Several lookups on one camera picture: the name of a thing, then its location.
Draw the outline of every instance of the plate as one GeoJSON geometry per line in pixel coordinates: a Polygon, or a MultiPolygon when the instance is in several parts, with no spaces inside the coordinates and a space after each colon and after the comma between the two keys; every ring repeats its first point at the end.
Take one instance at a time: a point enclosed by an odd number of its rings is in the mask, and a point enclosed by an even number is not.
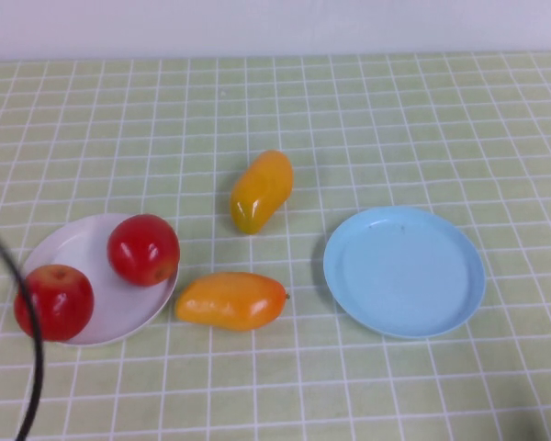
{"type": "Polygon", "coordinates": [[[128,214],[101,214],[66,224],[47,237],[28,256],[24,274],[38,266],[63,264],[82,271],[94,291],[90,322],[65,345],[113,343],[136,333],[150,322],[171,298],[177,271],[152,287],[137,287],[120,278],[107,259],[107,241],[128,214]]]}
{"type": "Polygon", "coordinates": [[[327,242],[324,275],[355,320],[398,338],[445,334],[478,309],[486,276],[478,251],[447,220],[420,209],[362,211],[327,242]]]}

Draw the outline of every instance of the white plate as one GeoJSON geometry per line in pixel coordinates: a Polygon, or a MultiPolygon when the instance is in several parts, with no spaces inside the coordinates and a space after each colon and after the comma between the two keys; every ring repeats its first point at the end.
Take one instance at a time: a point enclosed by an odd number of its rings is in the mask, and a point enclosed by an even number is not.
{"type": "Polygon", "coordinates": [[[134,334],[161,311],[174,292],[177,271],[163,283],[142,288],[124,281],[108,263],[108,236],[130,216],[100,214],[68,223],[41,242],[23,265],[25,275],[43,265],[68,265],[90,280],[94,313],[66,345],[102,345],[134,334]]]}

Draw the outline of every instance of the red apple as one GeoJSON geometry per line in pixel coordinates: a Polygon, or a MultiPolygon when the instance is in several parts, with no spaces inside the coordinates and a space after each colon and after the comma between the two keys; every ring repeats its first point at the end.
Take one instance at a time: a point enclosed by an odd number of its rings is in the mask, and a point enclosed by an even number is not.
{"type": "Polygon", "coordinates": [[[110,233],[107,254],[120,277],[150,287],[177,270],[180,245],[169,223],[152,214],[139,214],[122,221],[110,233]]]}
{"type": "MultiPolygon", "coordinates": [[[[94,311],[90,281],[78,269],[66,265],[40,266],[26,277],[44,340],[64,342],[78,335],[94,311]]],[[[15,298],[15,318],[32,335],[27,305],[20,291],[15,298]]]]}

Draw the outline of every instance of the grid pattern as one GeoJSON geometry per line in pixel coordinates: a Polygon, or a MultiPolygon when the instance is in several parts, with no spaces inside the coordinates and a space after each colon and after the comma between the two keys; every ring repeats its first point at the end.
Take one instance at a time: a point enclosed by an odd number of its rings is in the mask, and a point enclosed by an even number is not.
{"type": "MultiPolygon", "coordinates": [[[[0,235],[17,258],[67,221],[141,211],[178,231],[178,288],[251,270],[291,301],[248,334],[166,309],[119,344],[48,345],[34,439],[551,439],[551,53],[0,63],[0,235]],[[296,187],[241,236],[228,194],[270,148],[296,187]],[[334,303],[326,238],[383,205],[478,247],[488,291],[468,324],[400,341],[334,303]]],[[[0,263],[0,439],[30,387],[12,294],[0,263]]]]}

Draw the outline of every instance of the apple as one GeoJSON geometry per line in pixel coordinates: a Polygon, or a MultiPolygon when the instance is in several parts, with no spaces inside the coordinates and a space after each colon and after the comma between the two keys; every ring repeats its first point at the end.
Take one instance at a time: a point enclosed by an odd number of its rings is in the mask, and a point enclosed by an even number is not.
{"type": "MultiPolygon", "coordinates": [[[[66,265],[45,265],[25,279],[45,341],[64,342],[78,335],[94,312],[94,292],[86,275],[66,265]]],[[[14,303],[20,328],[32,336],[27,304],[21,292],[14,303]]]]}

